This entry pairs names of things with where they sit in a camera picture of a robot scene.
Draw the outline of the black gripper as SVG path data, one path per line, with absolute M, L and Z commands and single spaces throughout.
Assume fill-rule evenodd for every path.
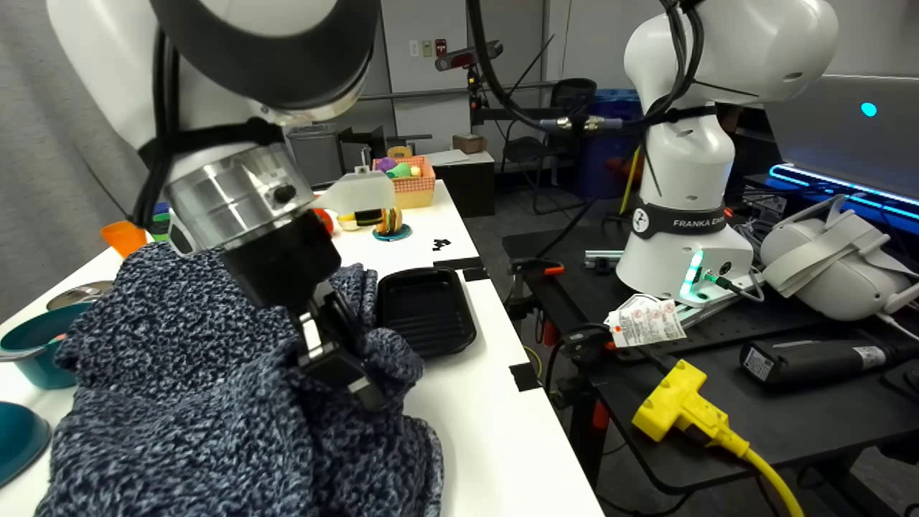
M 262 307 L 279 307 L 302 339 L 298 368 L 365 412 L 381 412 L 381 388 L 357 359 L 360 327 L 331 278 L 342 267 L 328 225 L 304 210 L 281 228 L 253 230 L 219 254 Z

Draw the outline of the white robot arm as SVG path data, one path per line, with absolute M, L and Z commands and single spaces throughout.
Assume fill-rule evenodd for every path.
M 45 0 L 52 30 L 147 179 L 130 221 L 158 205 L 193 251 L 213 251 L 263 304 L 321 336 L 304 368 L 372 408 L 381 385 L 360 330 L 328 296 L 339 266 L 283 152 L 298 126 L 348 113 L 377 53 L 381 0 Z M 828 0 L 660 0 L 622 53 L 637 89 L 642 187 L 617 278 L 675 296 L 690 267 L 753 270 L 723 221 L 733 141 L 720 103 L 787 102 L 831 66 L 838 19 Z

